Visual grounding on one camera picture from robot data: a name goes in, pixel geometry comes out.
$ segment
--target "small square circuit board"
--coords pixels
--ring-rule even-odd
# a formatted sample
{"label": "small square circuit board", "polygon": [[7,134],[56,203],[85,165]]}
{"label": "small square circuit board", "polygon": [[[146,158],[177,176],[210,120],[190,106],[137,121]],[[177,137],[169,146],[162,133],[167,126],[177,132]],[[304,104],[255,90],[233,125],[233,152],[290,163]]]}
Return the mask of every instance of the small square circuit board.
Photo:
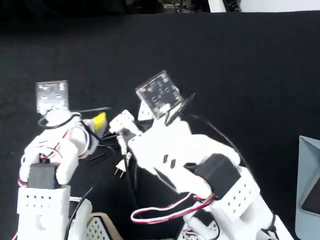
{"label": "small square circuit board", "polygon": [[156,119],[184,100],[165,70],[136,88],[136,94],[148,105]]}
{"label": "small square circuit board", "polygon": [[69,109],[68,82],[43,81],[35,86],[36,110],[44,115],[50,109]]}

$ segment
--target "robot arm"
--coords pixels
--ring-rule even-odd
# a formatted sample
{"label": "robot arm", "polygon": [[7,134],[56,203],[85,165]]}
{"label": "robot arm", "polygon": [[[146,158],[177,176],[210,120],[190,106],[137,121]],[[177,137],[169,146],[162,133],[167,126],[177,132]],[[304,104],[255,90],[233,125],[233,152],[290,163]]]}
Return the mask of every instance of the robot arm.
{"label": "robot arm", "polygon": [[[187,122],[177,119],[165,126],[158,120],[131,138],[128,147],[141,168],[177,193],[191,193],[200,199],[217,194],[218,199],[203,207],[214,217],[209,225],[197,217],[202,210],[192,211],[183,217],[185,231],[204,240],[293,240],[261,197],[249,170],[239,166],[237,152],[206,135],[192,134]],[[214,231],[213,225],[219,225],[219,231]]]}
{"label": "robot arm", "polygon": [[[63,240],[69,218],[70,186],[79,159],[93,153],[106,128],[104,113],[81,119],[78,113],[51,110],[45,130],[25,148],[19,171],[17,213],[20,240]],[[85,240],[92,205],[87,199],[76,213],[69,238]]]}

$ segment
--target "yellow object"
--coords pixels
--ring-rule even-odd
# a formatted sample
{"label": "yellow object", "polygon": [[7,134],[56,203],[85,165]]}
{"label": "yellow object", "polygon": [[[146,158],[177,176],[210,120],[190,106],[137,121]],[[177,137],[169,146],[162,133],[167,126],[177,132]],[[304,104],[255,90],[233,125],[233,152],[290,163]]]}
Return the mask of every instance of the yellow object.
{"label": "yellow object", "polygon": [[107,122],[106,113],[101,112],[99,115],[92,118],[92,120],[94,122],[94,130],[97,131]]}

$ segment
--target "white wire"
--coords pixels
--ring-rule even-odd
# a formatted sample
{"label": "white wire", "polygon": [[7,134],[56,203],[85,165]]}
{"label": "white wire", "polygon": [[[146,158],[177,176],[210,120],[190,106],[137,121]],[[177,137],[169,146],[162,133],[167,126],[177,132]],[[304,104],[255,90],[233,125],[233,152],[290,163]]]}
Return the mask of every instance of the white wire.
{"label": "white wire", "polygon": [[137,214],[137,212],[147,212],[147,211],[168,211],[170,209],[175,208],[176,206],[178,206],[179,204],[181,204],[182,202],[184,202],[185,200],[187,200],[189,197],[191,196],[191,193],[189,193],[187,196],[185,196],[184,198],[180,199],[179,201],[170,204],[169,206],[166,207],[155,207],[155,206],[150,206],[150,207],[145,207],[145,208],[140,208],[135,210],[132,215]]}
{"label": "white wire", "polygon": [[163,208],[146,207],[146,208],[141,208],[141,209],[135,210],[131,214],[130,219],[131,219],[131,221],[133,221],[136,224],[158,224],[158,223],[166,222],[168,220],[171,220],[171,219],[174,219],[174,218],[178,218],[178,217],[181,217],[181,216],[183,216],[185,214],[188,214],[190,212],[198,210],[199,208],[205,207],[206,205],[211,203],[211,201],[215,197],[215,195],[213,194],[205,202],[200,203],[199,205],[196,205],[196,206],[193,205],[191,207],[185,208],[185,209],[183,209],[181,211],[177,211],[177,212],[174,212],[174,213],[166,215],[166,216],[153,217],[153,218],[147,218],[147,219],[135,218],[135,215],[137,215],[137,214],[141,214],[141,213],[152,211],[152,210],[154,210],[154,211],[167,211],[167,210],[173,209],[175,206],[177,206],[180,203],[182,203],[183,201],[185,201],[190,196],[190,194],[191,193],[189,193],[186,197],[184,197],[183,199],[179,200],[178,202],[176,202],[176,203],[174,203],[174,204],[172,204],[172,205],[170,205],[168,207],[163,207]]}
{"label": "white wire", "polygon": [[71,127],[71,128],[69,129],[69,131],[71,132],[73,128],[81,129],[81,130],[84,132],[84,134],[85,134],[85,138],[86,138],[85,148],[84,148],[84,150],[83,150],[81,153],[79,153],[79,156],[82,156],[82,155],[84,155],[84,154],[88,151],[88,149],[89,149],[89,145],[90,145],[90,135],[89,135],[89,133],[86,131],[86,129],[85,129],[84,127],[82,127],[82,126],[75,125],[75,126]]}

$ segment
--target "black background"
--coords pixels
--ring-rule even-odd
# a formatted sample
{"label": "black background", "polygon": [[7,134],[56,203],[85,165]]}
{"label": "black background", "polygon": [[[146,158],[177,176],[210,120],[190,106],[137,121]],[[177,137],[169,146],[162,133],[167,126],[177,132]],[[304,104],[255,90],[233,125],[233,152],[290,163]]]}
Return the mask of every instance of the black background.
{"label": "black background", "polygon": [[[135,88],[166,69],[187,97],[241,150],[261,194],[294,233],[299,135],[320,138],[320,13],[134,15],[3,24],[0,48],[0,238],[18,227],[17,177],[24,148],[41,132],[35,83],[68,80],[71,109],[112,106],[138,112]],[[195,132],[213,132],[190,122]],[[126,182],[114,176],[120,156],[82,162],[71,181],[132,239]],[[140,207],[178,199],[141,173]],[[139,238],[174,237],[181,220],[141,226]]]}

